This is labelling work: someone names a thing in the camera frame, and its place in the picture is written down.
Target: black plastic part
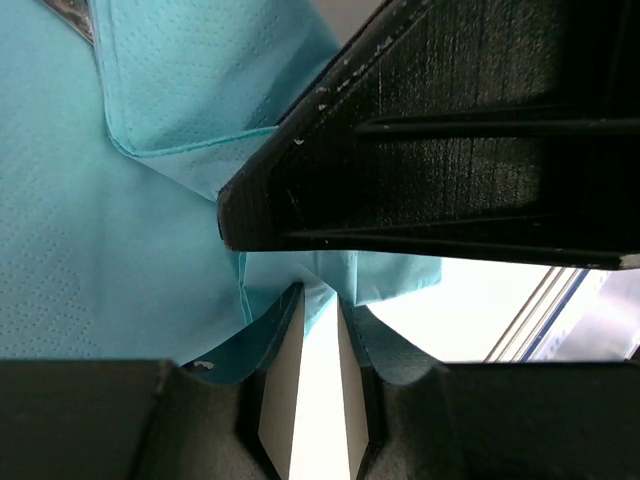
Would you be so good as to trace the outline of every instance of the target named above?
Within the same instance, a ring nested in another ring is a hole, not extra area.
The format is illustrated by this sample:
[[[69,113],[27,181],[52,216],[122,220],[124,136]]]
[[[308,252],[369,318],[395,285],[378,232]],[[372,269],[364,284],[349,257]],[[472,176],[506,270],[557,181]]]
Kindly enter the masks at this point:
[[[225,243],[636,268],[639,46],[632,0],[387,1],[222,190]]]
[[[564,480],[640,476],[640,366],[442,364],[341,303],[350,455],[363,392],[367,454],[358,479]],[[360,378],[349,373],[356,359]]]
[[[264,317],[188,368],[0,362],[0,478],[281,478],[259,431],[272,414],[263,400],[274,392],[270,374],[283,363],[281,346],[302,342],[302,324],[299,339],[287,340],[302,292],[292,286]],[[299,365],[300,358],[286,361]],[[190,372],[203,366],[205,373]],[[297,389],[297,375],[285,380]],[[293,416],[295,408],[275,420],[286,430]],[[292,438],[292,430],[280,436]],[[286,441],[281,447],[290,452]]]

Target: folded cloth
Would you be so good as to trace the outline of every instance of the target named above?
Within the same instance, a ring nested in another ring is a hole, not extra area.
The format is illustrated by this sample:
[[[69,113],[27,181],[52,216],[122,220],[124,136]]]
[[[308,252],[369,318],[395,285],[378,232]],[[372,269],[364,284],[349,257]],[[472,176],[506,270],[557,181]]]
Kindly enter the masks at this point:
[[[1,357],[183,363],[292,282],[311,324],[334,290],[438,281],[428,257],[224,248],[217,191],[337,51],[307,0],[94,0],[95,52],[41,2],[3,2]]]

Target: turquoise cloth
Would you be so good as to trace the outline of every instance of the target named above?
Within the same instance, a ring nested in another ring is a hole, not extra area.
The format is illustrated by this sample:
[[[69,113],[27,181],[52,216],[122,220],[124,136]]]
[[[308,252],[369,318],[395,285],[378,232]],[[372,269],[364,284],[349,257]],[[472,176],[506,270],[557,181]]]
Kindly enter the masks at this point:
[[[292,282],[311,324],[334,290],[439,280],[435,258],[223,246],[218,190],[337,51],[306,0],[91,4],[95,51],[38,0],[0,0],[1,357],[182,363]]]

